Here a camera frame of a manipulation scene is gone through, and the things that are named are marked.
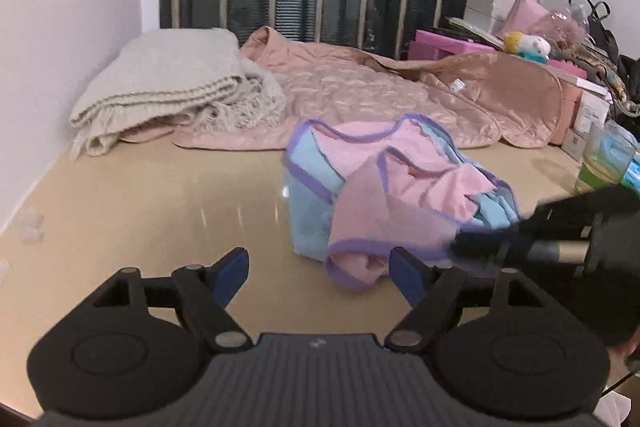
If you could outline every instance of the pink and blue cloth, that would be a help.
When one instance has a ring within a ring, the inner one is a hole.
[[[358,291],[388,274],[394,247],[450,264],[447,245],[460,228],[519,219],[510,187],[420,114],[336,127],[308,120],[291,139],[286,165],[294,250]]]

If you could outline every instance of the light blue fabric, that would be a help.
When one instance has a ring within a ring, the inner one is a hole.
[[[431,124],[425,117],[410,119],[417,121],[424,133],[441,147],[452,163],[456,165],[471,163],[481,168],[468,160],[453,145],[453,140],[446,131]],[[333,202],[344,185],[344,179],[320,152],[311,127],[306,123],[302,125],[307,126],[306,130],[300,135],[295,147],[289,150],[289,160],[327,188],[332,194],[332,203],[322,201],[300,179],[287,171],[291,239],[295,252],[318,261],[325,261],[334,212]],[[508,227],[519,220],[513,193],[506,184],[498,184],[494,192],[478,194],[470,199],[478,204],[478,212],[469,222],[471,225],[497,229]]]

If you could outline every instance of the floor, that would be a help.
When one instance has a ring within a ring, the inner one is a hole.
[[[466,154],[511,184],[523,213],[566,195],[578,169],[556,147],[498,143]],[[212,264],[236,246],[250,253],[250,276],[228,309],[252,336],[383,337],[408,305],[389,281],[364,295],[348,293],[320,264],[292,252],[281,157],[183,150],[169,139],[120,144],[77,162],[61,157],[25,206],[44,215],[43,240],[26,244],[19,220],[0,237],[0,261],[11,263],[0,286],[0,353],[12,354],[2,357],[0,402],[39,415],[25,371],[29,350],[117,269],[164,276],[185,264]]]

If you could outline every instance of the plush toy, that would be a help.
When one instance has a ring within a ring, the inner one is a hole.
[[[551,53],[551,44],[536,35],[509,32],[504,36],[504,50],[527,60],[546,64]]]

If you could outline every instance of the white knit blanket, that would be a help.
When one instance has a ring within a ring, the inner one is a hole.
[[[109,152],[121,133],[157,118],[212,130],[273,126],[285,97],[275,77],[242,57],[233,33],[146,33],[89,84],[70,116],[72,156]]]

